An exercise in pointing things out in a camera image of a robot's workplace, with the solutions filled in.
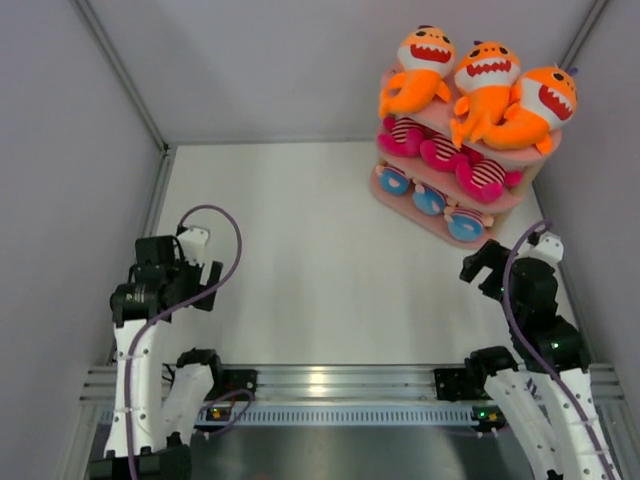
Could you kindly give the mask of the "panda plush yellow glasses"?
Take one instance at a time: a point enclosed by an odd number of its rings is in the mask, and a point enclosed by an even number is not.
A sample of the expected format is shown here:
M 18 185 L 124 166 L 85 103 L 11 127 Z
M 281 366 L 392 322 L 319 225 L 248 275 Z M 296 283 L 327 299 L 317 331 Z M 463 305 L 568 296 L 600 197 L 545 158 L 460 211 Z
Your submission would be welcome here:
M 481 159 L 477 152 L 466 147 L 457 148 L 442 134 L 435 134 L 423 141 L 419 153 L 427 166 L 447 173 L 453 173 L 460 163 L 473 163 Z
M 522 171 L 508 171 L 497 161 L 485 159 L 475 163 L 460 161 L 455 176 L 470 197 L 488 204 L 500 199 L 507 189 L 517 187 L 524 174 Z

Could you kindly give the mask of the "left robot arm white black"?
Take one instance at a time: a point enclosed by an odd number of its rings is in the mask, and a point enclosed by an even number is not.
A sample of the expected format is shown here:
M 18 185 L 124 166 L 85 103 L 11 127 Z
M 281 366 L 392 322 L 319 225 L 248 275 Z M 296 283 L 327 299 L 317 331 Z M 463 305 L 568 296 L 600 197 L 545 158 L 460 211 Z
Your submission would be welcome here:
M 199 349 L 171 308 L 215 285 L 219 262 L 206 264 L 210 233 L 182 227 L 177 235 L 140 238 L 128 280 L 110 298 L 116 341 L 116 387 L 109 437 L 92 479 L 188 479 L 190 440 L 205 399 L 219 397 L 226 376 L 213 349 Z

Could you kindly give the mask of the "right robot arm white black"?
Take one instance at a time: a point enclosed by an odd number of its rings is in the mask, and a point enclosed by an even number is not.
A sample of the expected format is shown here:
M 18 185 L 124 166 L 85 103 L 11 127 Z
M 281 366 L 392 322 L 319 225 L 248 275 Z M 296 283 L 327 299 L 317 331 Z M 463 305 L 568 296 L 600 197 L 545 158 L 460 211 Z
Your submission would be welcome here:
M 618 479 L 592 393 L 590 359 L 578 329 L 558 312 L 561 240 L 545 234 L 523 254 L 488 240 L 466 257 L 461 280 L 490 273 L 480 291 L 504 311 L 511 349 L 465 360 L 475 395 L 494 400 L 536 479 Z

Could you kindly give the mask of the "orange shark plush purple fin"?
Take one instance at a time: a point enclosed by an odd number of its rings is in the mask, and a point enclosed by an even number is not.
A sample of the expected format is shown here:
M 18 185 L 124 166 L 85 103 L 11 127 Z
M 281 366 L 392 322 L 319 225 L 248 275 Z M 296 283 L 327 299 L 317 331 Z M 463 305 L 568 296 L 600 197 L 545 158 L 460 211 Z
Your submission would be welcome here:
M 552 152 L 552 133 L 566 125 L 577 111 L 578 69 L 542 66 L 528 70 L 513 85 L 503 122 L 489 127 L 481 140 L 495 150 L 534 147 Z

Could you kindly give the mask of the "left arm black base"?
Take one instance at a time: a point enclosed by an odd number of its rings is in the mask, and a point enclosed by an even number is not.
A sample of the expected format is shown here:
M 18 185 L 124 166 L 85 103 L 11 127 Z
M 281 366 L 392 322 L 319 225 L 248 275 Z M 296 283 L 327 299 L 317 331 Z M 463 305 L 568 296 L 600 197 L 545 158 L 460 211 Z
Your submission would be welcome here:
M 214 376 L 214 385 L 206 400 L 213 401 L 236 390 L 256 391 L 258 371 L 255 369 L 231 368 Z

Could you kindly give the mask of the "orange shark plush back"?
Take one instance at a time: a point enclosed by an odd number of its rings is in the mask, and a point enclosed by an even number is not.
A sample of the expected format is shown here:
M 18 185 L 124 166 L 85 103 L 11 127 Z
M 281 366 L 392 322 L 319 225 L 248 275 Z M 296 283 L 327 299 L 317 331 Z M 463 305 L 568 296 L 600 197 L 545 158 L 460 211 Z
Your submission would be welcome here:
M 446 82 L 456 62 L 456 47 L 439 27 L 421 25 L 400 44 L 400 69 L 380 90 L 378 115 L 408 115 L 421 111 L 434 99 L 451 101 Z

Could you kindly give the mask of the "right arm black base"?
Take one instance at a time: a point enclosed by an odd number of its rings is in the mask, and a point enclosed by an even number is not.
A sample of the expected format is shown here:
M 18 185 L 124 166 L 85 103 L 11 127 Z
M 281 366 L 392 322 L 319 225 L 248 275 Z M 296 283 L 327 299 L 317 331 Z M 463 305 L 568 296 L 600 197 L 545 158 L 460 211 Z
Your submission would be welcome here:
M 456 402 L 489 399 L 484 389 L 464 368 L 437 368 L 434 370 L 434 380 L 438 400 Z

